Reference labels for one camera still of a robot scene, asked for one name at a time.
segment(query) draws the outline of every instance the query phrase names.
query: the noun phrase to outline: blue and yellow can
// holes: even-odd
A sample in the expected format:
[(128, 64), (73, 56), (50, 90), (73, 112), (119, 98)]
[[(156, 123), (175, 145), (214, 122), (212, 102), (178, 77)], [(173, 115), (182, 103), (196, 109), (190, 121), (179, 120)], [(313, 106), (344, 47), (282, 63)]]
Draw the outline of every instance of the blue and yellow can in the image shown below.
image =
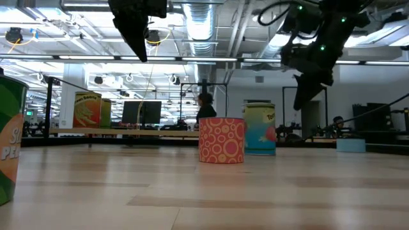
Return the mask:
[(243, 106), (245, 154), (275, 155), (275, 105), (247, 103)]

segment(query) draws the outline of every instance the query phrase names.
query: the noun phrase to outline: yellow cable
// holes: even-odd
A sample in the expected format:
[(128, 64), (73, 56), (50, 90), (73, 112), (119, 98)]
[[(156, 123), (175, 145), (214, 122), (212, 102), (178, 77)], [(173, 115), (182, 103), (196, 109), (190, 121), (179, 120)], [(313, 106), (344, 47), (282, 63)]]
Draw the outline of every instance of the yellow cable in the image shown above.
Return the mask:
[[(156, 47), (155, 56), (157, 56), (158, 50), (159, 50), (159, 46)], [(150, 76), (149, 76), (148, 83), (147, 83), (147, 85), (146, 85), (145, 93), (144, 93), (144, 95), (143, 95), (143, 97), (142, 97), (141, 103), (139, 104), (138, 114), (137, 114), (137, 119), (136, 119), (136, 129), (137, 129), (137, 130), (139, 130), (139, 115), (140, 115), (140, 113), (141, 113), (141, 108), (142, 108), (142, 105), (143, 105), (143, 101), (144, 101), (144, 99), (145, 99), (145, 97), (146, 97), (146, 94), (147, 94), (147, 92), (148, 92), (149, 85), (150, 85), (150, 83), (151, 83), (151, 78), (152, 78), (152, 74), (153, 74), (153, 69), (154, 69), (154, 67), (155, 67), (155, 64), (153, 64), (153, 66), (152, 66), (151, 74), (150, 74)]]
[(6, 42), (8, 42), (9, 44), (12, 44), (12, 45), (27, 45), (27, 44), (29, 44), (30, 42), (32, 42), (35, 38), (36, 38), (36, 33), (33, 33), (33, 37), (32, 37), (28, 42), (24, 42), (24, 43), (11, 43), (11, 42), (9, 42), (9, 41), (7, 41), (7, 40), (6, 40)]
[(13, 49), (15, 48), (15, 46), (18, 44), (19, 41), (20, 41), (20, 38), (17, 39), (17, 41), (15, 43), (12, 43), (13, 47), (7, 52), (7, 54), (9, 54), (9, 53), (11, 53), (13, 51)]
[(165, 37), (164, 39), (162, 39), (161, 41), (159, 41), (159, 42), (151, 42), (151, 41), (148, 41), (148, 40), (147, 40), (147, 42), (150, 43), (150, 44), (159, 44), (159, 43), (161, 43), (161, 42), (166, 41), (167, 38), (171, 35), (171, 30), (170, 30), (170, 29), (168, 29), (168, 30), (169, 30), (169, 32), (167, 33), (166, 37)]

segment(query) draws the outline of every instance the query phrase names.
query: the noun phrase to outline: door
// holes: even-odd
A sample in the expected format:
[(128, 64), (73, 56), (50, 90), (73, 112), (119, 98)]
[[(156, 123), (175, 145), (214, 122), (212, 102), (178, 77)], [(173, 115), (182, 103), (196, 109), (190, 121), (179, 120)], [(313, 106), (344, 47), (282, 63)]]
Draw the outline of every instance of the door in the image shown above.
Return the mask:
[(310, 101), (301, 108), (302, 137), (313, 134), (313, 130), (320, 125), (320, 102)]

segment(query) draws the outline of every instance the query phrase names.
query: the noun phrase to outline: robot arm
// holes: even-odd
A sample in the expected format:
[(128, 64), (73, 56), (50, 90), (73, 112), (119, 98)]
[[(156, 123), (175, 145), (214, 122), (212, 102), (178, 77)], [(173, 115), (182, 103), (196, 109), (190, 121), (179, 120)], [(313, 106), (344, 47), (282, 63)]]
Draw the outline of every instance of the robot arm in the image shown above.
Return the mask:
[[(325, 88), (323, 85), (331, 86), (334, 83), (332, 69), (343, 55), (344, 45), (353, 29), (370, 23), (366, 13), (360, 12), (372, 2), (373, 0), (322, 0), (318, 3), (311, 0), (278, 1), (259, 15), (259, 24), (268, 26), (288, 13), (282, 30), (291, 33), (291, 37), (281, 49), (281, 64), (302, 73), (295, 76), (298, 83), (295, 110), (300, 110), (303, 104), (313, 99)], [(289, 8), (269, 23), (261, 21), (268, 9), (281, 4), (289, 4)], [(313, 37), (301, 35), (314, 31)], [(296, 37), (316, 40), (309, 45), (294, 44)]]
[(166, 0), (108, 0), (115, 16), (114, 25), (123, 39), (142, 62), (146, 56), (145, 39), (148, 38), (148, 16), (166, 18)]

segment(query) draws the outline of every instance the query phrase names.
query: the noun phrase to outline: white wall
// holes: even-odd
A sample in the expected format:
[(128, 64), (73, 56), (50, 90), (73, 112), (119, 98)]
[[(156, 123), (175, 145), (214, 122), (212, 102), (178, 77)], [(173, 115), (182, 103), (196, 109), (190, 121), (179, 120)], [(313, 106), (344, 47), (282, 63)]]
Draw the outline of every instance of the white wall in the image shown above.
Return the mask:
[[(396, 61), (408, 61), (409, 52), (404, 52)], [(275, 104), (276, 125), (282, 124), (282, 86), (292, 86), (293, 72), (281, 73), (249, 72), (237, 70), (228, 88), (229, 117), (242, 117), (244, 100), (271, 100)], [(331, 124), (335, 116), (344, 119), (352, 118), (353, 104), (390, 103), (409, 93), (409, 66), (335, 66), (333, 69), (334, 85), (328, 87), (328, 122)], [(264, 75), (265, 82), (255, 83), (254, 75)], [(218, 71), (218, 79), (223, 79), (224, 72)], [(301, 122), (301, 112), (295, 112), (293, 102), (296, 89), (286, 89), (286, 123), (291, 121)], [(313, 100), (321, 101), (321, 126), (325, 125), (324, 93)], [(392, 106), (391, 109), (409, 107), (409, 99)], [(217, 115), (224, 116), (224, 94), (216, 92), (215, 109)], [(392, 120), (395, 128), (404, 130), (405, 120), (403, 114), (393, 114)]]
[[(335, 83), (328, 88), (328, 121), (331, 124), (335, 116), (342, 116), (344, 119), (352, 118), (353, 104), (367, 104), (367, 103), (390, 103), (399, 97), (409, 93), (409, 74), (407, 79), (401, 78), (390, 83), (385, 84), (341, 84)], [(296, 89), (286, 89), (286, 124), (295, 121), (301, 123), (301, 112), (293, 110), (293, 102), (295, 99)], [(257, 88), (239, 88), (229, 87), (229, 107), (228, 117), (241, 118), (242, 105), (244, 100), (271, 100), (275, 104), (276, 125), (282, 124), (282, 89), (257, 89)], [(316, 96), (314, 100), (321, 102), (321, 126), (325, 126), (325, 104), (324, 93)], [(215, 94), (215, 110), (219, 117), (224, 117), (224, 94), (216, 92)], [(409, 107), (409, 99), (393, 105), (391, 109), (403, 109)], [(404, 130), (405, 120), (403, 114), (393, 114), (392, 120), (395, 128)], [(353, 127), (353, 122), (348, 123), (347, 126)]]
[[(275, 120), (276, 125), (282, 124), (282, 90), (281, 88), (272, 89), (249, 89), (229, 87), (228, 89), (228, 117), (242, 118), (242, 105), (244, 100), (271, 100), (275, 105)], [(293, 100), (295, 97), (294, 89), (286, 90), (286, 122), (296, 121), (301, 122), (301, 113), (295, 112), (292, 109)], [(215, 109), (218, 117), (224, 117), (224, 94), (216, 93)]]
[[(336, 85), (333, 88), (328, 89), (329, 118), (332, 119), (335, 116), (342, 116), (344, 119), (352, 118), (353, 104), (388, 104), (407, 93), (409, 93), (409, 79), (399, 80), (384, 85)], [(391, 110), (401, 110), (404, 107), (409, 107), (408, 98), (393, 105)], [(403, 114), (393, 114), (392, 121), (395, 128), (405, 130), (405, 119)]]

